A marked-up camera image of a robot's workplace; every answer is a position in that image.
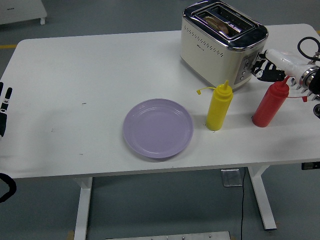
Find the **red squeeze bottle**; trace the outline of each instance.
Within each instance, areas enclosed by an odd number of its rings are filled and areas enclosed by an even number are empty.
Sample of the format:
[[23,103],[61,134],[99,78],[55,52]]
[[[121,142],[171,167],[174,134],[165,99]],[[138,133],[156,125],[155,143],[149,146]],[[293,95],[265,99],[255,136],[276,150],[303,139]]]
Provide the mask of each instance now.
[[268,88],[252,117],[254,125],[260,128],[269,125],[289,95],[289,86],[287,85],[289,78],[287,76],[283,81],[276,81]]

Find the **plate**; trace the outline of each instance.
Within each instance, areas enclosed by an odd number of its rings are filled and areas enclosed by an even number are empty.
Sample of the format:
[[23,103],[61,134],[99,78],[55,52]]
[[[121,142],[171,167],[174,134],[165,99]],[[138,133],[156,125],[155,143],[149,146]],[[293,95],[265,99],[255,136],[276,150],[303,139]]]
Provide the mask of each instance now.
[[188,111],[168,99],[150,99],[133,107],[123,123],[126,143],[149,158],[167,158],[185,149],[194,132]]

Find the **yellow squeeze bottle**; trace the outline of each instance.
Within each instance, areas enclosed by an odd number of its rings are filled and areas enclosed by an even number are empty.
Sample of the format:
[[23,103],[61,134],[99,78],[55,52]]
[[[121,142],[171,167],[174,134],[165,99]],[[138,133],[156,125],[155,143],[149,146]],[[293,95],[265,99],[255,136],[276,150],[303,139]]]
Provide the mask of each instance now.
[[232,88],[229,86],[229,81],[226,80],[224,84],[220,84],[218,87],[205,87],[197,90],[196,92],[200,95],[200,90],[203,89],[214,89],[209,111],[206,116],[206,127],[211,131],[217,131],[221,129],[231,100],[234,96]]

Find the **cream toaster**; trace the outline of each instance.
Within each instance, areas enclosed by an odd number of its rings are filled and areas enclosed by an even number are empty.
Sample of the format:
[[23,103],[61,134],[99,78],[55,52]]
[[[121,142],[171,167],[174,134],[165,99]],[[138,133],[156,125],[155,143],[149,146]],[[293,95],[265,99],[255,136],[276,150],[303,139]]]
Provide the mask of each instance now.
[[222,1],[205,0],[182,15],[181,58],[214,87],[235,90],[250,80],[268,30]]

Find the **floor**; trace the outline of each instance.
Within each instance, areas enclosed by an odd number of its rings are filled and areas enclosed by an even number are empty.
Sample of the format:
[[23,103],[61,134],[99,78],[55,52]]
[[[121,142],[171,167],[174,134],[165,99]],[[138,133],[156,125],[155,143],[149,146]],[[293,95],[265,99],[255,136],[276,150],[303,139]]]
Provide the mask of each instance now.
[[[24,39],[173,31],[194,0],[42,0],[48,17],[0,25],[0,45]],[[309,24],[320,30],[317,0],[225,0],[263,25]],[[0,76],[14,52],[0,49]],[[320,170],[274,165],[263,174],[276,220],[264,230],[248,171],[244,180],[244,240],[317,240]],[[7,191],[0,182],[0,195]],[[1,240],[69,240],[80,188],[72,179],[23,179],[0,204]],[[239,240],[242,188],[223,187],[219,169],[97,177],[88,240],[229,231]]]

